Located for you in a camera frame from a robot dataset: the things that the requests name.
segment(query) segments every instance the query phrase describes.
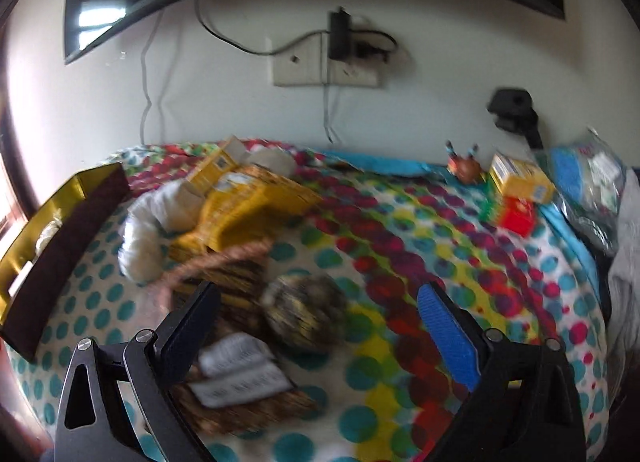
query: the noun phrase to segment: open box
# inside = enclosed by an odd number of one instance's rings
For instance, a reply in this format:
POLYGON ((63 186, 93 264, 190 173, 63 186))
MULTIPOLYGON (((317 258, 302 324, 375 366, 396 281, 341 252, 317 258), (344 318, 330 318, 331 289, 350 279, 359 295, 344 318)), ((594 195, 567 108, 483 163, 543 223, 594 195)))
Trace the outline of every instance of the open box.
POLYGON ((0 336, 28 362, 34 361, 42 331, 74 267, 129 194, 119 163, 73 175, 42 205, 0 260, 0 336), (36 241, 54 214, 60 215, 62 227, 36 259, 36 241), (33 267, 10 296, 9 288, 27 262, 33 267))

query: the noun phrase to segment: blue gripper pad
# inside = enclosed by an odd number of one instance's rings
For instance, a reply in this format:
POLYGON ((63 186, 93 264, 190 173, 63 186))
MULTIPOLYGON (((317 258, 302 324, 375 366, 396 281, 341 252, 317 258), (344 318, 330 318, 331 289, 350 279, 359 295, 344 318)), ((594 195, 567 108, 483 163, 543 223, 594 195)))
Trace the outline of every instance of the blue gripper pad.
POLYGON ((480 381, 478 352, 431 285, 418 291, 418 312, 451 377, 472 392, 480 381))

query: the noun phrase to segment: bedsheet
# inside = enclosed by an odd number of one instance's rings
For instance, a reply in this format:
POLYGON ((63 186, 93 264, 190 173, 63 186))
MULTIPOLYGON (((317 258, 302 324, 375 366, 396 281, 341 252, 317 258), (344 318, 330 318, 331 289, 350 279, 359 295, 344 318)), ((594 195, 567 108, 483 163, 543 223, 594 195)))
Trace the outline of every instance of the bedsheet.
MULTIPOLYGON (((451 380, 418 316, 415 295, 425 282, 445 289, 483 328, 499 328, 511 340, 564 340, 588 460, 594 460, 609 410, 602 314, 580 262, 546 220, 539 218, 532 237, 523 240, 478 221, 478 190, 338 172, 311 150, 259 140, 246 145, 286 149, 299 165, 296 180, 324 197, 278 237, 268 279, 325 272, 343 289, 350 309, 345 344, 331 355, 281 352, 285 371, 319 403, 319 411, 262 432, 203 439, 217 460, 404 461, 430 450, 466 394, 451 380)), ((137 147, 109 162, 122 162, 134 193, 141 194, 185 176, 214 146, 137 147)), ((144 289, 122 276, 116 258, 118 227, 129 203, 104 224, 65 285, 37 362, 30 365, 10 351, 25 396, 52 434, 76 343, 86 336, 117 343, 140 328, 144 289)), ((164 250, 170 238, 162 238, 164 250)), ((143 449, 162 460, 129 385, 123 383, 121 391, 143 449)))

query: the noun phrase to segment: yellow package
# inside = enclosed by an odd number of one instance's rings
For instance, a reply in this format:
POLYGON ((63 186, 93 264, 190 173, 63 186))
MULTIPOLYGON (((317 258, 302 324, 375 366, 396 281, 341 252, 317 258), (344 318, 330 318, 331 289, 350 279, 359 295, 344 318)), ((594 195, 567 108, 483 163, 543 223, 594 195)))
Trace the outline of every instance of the yellow package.
POLYGON ((206 195, 216 185, 225 173, 237 169, 242 157, 247 153, 242 141, 237 137, 230 137, 219 150, 211 153, 199 163, 187 177, 187 181, 206 195))
POLYGON ((555 187, 535 164, 496 153, 489 174, 502 196, 536 204, 551 202, 555 187))
POLYGON ((276 233, 292 216, 302 216, 322 197, 259 166, 224 174, 207 196, 197 227, 171 244, 169 256, 184 262, 207 251, 276 233))

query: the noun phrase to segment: patterned ball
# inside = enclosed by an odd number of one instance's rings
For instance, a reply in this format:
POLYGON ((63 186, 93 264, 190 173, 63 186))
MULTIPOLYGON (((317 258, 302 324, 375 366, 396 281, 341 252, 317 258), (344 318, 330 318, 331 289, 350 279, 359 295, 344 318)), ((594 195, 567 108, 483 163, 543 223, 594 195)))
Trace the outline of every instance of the patterned ball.
POLYGON ((287 346, 326 353, 342 338, 347 301, 329 276, 281 276, 265 289, 262 307, 287 346))

